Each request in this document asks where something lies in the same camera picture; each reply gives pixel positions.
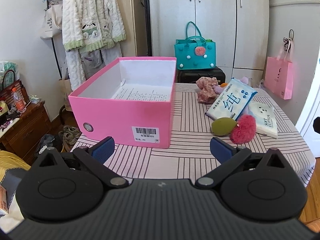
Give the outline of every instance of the pink shopping bag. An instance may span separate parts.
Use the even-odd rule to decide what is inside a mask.
[[[264,81],[265,87],[282,99],[291,99],[292,97],[293,63],[291,57],[293,54],[293,41],[291,39],[289,39],[288,48],[290,48],[290,53],[281,48],[278,57],[268,57]]]

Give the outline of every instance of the red checkered bag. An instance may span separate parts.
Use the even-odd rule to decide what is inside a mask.
[[[7,73],[12,72],[13,73],[13,83],[6,88],[4,88],[4,78]],[[0,100],[6,101],[7,105],[15,106],[14,100],[13,100],[13,93],[12,89],[16,87],[17,91],[22,96],[21,88],[23,87],[21,80],[16,80],[16,74],[12,69],[7,70],[7,72],[3,76],[2,80],[2,90],[0,91]]]

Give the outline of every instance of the pink box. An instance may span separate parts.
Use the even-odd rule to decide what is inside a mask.
[[[122,57],[69,95],[81,132],[139,147],[170,146],[175,57]]]

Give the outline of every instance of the barcode label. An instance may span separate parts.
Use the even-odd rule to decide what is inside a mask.
[[[154,128],[138,128],[136,127],[137,133],[143,133],[143,134],[157,134],[156,129]]]
[[[132,126],[132,133],[136,142],[160,143],[159,128]]]

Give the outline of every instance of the black suitcase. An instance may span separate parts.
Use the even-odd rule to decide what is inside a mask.
[[[196,83],[200,77],[215,77],[219,85],[226,81],[225,73],[218,67],[201,70],[179,70],[177,81],[178,83],[192,84]]]

